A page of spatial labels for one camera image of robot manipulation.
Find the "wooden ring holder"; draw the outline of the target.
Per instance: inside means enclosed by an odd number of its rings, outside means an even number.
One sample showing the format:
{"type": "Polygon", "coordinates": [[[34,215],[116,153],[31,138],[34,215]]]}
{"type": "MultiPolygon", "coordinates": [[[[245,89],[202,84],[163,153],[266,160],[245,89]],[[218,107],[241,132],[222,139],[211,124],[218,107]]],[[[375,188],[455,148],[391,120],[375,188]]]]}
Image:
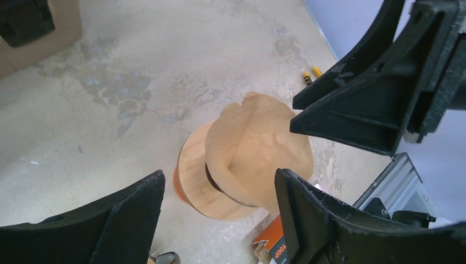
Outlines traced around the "wooden ring holder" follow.
{"type": "Polygon", "coordinates": [[[211,219],[236,221],[259,207],[240,204],[214,186],[205,158],[206,136],[213,123],[211,120],[199,126],[182,144],[177,159],[180,183],[189,205],[197,212],[211,219]]]}

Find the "orange glass carafe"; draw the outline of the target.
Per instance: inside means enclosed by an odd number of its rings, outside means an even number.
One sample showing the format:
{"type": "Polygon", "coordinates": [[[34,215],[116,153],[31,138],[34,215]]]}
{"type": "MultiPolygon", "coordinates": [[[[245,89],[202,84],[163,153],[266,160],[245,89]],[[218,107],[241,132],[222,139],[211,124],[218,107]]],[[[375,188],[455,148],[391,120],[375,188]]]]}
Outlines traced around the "orange glass carafe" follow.
{"type": "Polygon", "coordinates": [[[178,198],[183,201],[186,204],[189,204],[189,200],[187,199],[181,183],[180,183],[180,178],[179,178],[179,167],[176,166],[173,172],[173,187],[175,190],[175,193],[177,194],[178,198]]]}

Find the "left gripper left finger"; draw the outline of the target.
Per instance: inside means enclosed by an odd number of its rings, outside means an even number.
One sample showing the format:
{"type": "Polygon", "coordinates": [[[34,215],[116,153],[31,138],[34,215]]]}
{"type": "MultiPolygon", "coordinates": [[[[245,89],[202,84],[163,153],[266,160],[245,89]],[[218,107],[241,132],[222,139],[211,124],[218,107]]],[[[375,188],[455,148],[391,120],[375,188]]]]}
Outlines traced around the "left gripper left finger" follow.
{"type": "Polygon", "coordinates": [[[1,228],[1,263],[146,263],[159,220],[165,175],[39,223],[1,228]]]}

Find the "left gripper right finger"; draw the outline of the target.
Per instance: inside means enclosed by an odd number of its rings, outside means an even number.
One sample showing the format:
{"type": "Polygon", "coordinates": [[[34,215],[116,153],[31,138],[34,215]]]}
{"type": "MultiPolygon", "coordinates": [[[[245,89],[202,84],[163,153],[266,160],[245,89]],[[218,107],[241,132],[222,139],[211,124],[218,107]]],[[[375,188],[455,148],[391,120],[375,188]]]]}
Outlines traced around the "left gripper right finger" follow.
{"type": "Polygon", "coordinates": [[[429,229],[361,211],[289,169],[275,174],[289,263],[465,263],[465,223],[429,229]]]}

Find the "coffee paper filter box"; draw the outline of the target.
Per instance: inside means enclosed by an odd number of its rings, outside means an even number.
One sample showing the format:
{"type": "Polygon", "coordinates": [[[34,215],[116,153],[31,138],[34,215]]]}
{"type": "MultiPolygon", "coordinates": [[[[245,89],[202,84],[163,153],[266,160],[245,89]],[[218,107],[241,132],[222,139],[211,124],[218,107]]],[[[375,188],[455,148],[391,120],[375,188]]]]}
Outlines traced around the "coffee paper filter box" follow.
{"type": "Polygon", "coordinates": [[[259,264],[289,264],[282,220],[278,215],[251,243],[259,264]]]}

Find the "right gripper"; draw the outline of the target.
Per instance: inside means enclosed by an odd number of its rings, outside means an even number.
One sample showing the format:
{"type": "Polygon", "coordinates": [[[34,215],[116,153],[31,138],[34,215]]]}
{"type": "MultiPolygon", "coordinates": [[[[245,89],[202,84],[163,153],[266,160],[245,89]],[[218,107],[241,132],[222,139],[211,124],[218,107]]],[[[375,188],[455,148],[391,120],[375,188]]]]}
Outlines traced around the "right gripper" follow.
{"type": "Polygon", "coordinates": [[[420,143],[447,109],[465,110],[465,1],[383,1],[347,55],[294,96],[290,131],[393,155],[420,143]]]}

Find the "smoky glass carafe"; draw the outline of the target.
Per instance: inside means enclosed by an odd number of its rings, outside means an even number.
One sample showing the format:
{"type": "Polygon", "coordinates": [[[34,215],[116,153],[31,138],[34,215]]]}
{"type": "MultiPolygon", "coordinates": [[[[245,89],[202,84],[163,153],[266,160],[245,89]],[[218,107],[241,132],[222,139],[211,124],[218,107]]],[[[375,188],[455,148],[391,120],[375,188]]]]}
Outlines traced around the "smoky glass carafe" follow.
{"type": "Polygon", "coordinates": [[[150,255],[147,264],[180,264],[180,256],[175,252],[166,252],[157,256],[150,255]]]}

